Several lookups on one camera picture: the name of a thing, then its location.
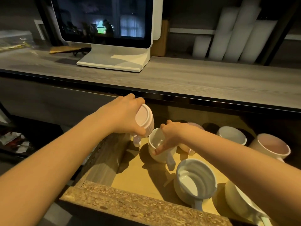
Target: hand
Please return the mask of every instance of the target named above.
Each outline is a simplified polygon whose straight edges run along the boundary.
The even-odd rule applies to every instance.
[[[165,136],[163,143],[155,149],[155,155],[158,155],[169,148],[178,146],[181,139],[181,131],[185,129],[188,124],[180,122],[167,121],[167,124],[161,124],[160,128]]]
[[[119,96],[108,104],[100,107],[92,115],[96,120],[109,122],[111,133],[136,133],[140,136],[145,135],[145,129],[136,122],[136,114],[142,104],[143,98],[136,98],[134,94],[128,94],[125,97]]]

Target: countertop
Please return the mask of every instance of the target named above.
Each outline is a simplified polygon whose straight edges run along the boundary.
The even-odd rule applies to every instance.
[[[2,53],[0,76],[73,82],[115,94],[250,111],[301,113],[301,70],[151,57],[140,73],[80,67],[71,53]]]

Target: drawer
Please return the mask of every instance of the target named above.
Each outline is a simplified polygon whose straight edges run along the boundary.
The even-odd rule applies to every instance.
[[[69,127],[115,98],[0,77],[0,102],[10,114]]]
[[[273,127],[268,119],[261,117],[260,120],[260,116],[256,114],[236,116],[155,104],[148,106],[153,111],[155,128],[167,119],[195,122],[213,133],[217,132],[219,127],[232,126],[246,135],[247,144],[258,134],[262,120],[266,121],[264,123],[266,127]],[[295,132],[296,129],[286,130],[290,131],[287,132],[289,134],[299,135]],[[232,212],[226,203],[224,186],[228,178],[201,156],[197,154],[188,156],[178,148],[174,159],[178,165],[183,159],[196,158],[205,162],[214,171],[218,189],[212,198],[204,201],[203,212],[191,209],[178,198],[173,187],[175,170],[169,171],[166,165],[157,163],[151,158],[147,138],[142,139],[141,146],[140,149],[135,148],[128,134],[108,136],[93,152],[73,186],[62,195],[60,205],[84,219],[89,216],[89,219],[104,220],[110,216],[112,222],[113,219],[125,219],[154,226],[247,223]],[[292,148],[292,152],[295,152],[295,162],[300,162],[298,151]]]

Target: gray wood countertop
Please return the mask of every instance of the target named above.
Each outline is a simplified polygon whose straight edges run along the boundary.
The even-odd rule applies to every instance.
[[[301,70],[151,57],[140,73],[80,67],[71,53],[2,53],[0,69],[115,86],[301,109]]]

